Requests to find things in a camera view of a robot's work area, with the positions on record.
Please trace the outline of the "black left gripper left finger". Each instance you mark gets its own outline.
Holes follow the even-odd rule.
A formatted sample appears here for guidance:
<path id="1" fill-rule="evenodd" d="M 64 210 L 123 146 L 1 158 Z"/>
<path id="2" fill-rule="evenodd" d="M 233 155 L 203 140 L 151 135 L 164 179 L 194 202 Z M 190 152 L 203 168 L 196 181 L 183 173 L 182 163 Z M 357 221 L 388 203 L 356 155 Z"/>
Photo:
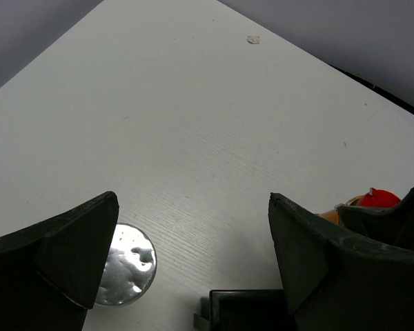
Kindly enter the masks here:
<path id="1" fill-rule="evenodd" d="M 0 330 L 81 330 L 118 216 L 117 195 L 107 191 L 0 237 Z"/>

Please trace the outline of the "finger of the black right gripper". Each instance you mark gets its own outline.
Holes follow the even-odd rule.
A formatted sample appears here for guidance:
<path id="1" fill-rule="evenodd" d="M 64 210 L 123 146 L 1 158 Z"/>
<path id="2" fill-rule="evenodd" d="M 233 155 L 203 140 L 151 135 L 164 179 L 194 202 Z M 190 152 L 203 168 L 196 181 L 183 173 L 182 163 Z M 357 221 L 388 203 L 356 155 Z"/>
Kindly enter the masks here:
<path id="1" fill-rule="evenodd" d="M 370 239 L 414 251 L 414 187 L 392 208 L 343 205 L 337 211 L 345 228 Z"/>

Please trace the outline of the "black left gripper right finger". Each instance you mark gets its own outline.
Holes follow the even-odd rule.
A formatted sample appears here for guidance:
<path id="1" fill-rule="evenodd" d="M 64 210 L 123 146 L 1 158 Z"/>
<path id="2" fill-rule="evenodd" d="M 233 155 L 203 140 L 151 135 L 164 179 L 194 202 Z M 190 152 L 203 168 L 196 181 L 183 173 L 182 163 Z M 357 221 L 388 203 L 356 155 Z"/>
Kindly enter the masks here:
<path id="1" fill-rule="evenodd" d="M 414 330 L 414 251 L 335 225 L 279 193 L 268 220 L 299 330 Z"/>

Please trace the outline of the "red-lid orange sauce jar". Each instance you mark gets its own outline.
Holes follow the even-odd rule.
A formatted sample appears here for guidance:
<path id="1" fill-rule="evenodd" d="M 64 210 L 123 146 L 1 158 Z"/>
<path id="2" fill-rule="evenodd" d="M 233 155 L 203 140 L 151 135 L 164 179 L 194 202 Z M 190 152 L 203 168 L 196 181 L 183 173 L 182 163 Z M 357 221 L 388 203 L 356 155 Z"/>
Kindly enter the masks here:
<path id="1" fill-rule="evenodd" d="M 353 197 L 346 203 L 336 205 L 332 210 L 319 214 L 319 216 L 335 225 L 343 226 L 337 209 L 341 206 L 362 207 L 362 208 L 393 208 L 401 199 L 387 190 L 370 188 L 366 194 Z"/>

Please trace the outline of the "blue-label silver-lid jar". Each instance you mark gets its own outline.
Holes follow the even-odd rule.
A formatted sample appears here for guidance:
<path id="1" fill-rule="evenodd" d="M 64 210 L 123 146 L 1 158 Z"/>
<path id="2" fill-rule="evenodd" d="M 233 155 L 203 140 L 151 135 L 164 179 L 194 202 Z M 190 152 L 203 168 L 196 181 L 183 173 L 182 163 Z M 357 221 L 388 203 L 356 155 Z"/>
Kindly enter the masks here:
<path id="1" fill-rule="evenodd" d="M 133 225 L 116 225 L 95 303 L 130 305 L 149 289 L 157 272 L 157 254 L 149 237 Z"/>

